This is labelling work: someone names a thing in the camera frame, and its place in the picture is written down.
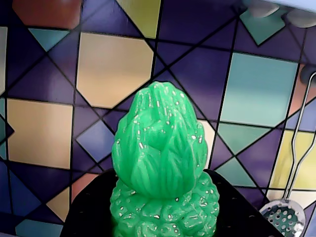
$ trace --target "tiled backsplash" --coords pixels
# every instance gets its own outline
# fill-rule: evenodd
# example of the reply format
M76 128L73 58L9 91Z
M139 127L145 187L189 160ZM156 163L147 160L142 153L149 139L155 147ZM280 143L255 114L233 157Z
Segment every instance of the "tiled backsplash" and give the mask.
M75 196L112 167L133 95L155 80L192 100L211 169L257 208L281 197L316 28L220 2L0 0L0 232L59 236ZM298 157L313 138L315 98L313 88ZM316 149L291 196L305 208L307 237L316 235L315 169Z

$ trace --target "metal slotted spoon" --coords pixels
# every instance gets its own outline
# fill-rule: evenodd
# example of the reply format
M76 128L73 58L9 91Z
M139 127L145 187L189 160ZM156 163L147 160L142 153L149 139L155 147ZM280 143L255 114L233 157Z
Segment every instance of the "metal slotted spoon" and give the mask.
M277 200L267 203L260 209L260 213L271 224L273 224L285 237L300 237L306 225L306 216L304 213L304 209L297 202L290 200L289 197L293 190L293 186L297 178L297 175L299 173L300 166L303 163L304 159L307 157L307 155L311 152L311 150L313 149L316 143L316 132L315 132L311 145L309 146L309 148L306 150L306 152L304 153L304 155L298 162L294 171L294 166L296 164L296 150L295 150L296 137L297 137L298 129L301 124L304 109L306 106L308 92L310 91L311 84L316 83L315 80L313 81L314 76L316 76L315 71L316 71L315 68L305 66L301 72L302 82L303 83L308 82L308 83L307 83L306 91L304 94L303 105L301 107L299 118L297 120L295 131L292 137L291 148L292 148L293 163L290 170L289 178L287 180L287 185L284 190L283 197L281 199L277 199Z

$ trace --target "green silicone object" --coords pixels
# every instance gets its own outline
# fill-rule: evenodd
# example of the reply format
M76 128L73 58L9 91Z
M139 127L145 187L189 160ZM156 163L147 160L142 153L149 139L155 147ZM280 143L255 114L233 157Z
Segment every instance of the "green silicone object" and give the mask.
M203 126L182 91L169 82L138 91L112 148L114 236L213 236L219 194L206 158Z

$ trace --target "bumpy textured base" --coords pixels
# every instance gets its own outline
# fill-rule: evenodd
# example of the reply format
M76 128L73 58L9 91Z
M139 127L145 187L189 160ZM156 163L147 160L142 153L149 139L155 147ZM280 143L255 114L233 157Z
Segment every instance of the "bumpy textured base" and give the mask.
M120 179L111 196L115 237L201 237L214 235L219 193L203 172L195 188L176 199L155 200Z

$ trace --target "black stand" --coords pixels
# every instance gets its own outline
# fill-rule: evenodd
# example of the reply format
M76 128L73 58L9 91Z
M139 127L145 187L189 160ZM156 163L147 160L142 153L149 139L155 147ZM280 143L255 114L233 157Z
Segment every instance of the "black stand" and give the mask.
M216 237L282 237L222 176L205 170L220 194ZM110 237L110 197L116 185L111 169L95 178L72 203L60 237Z

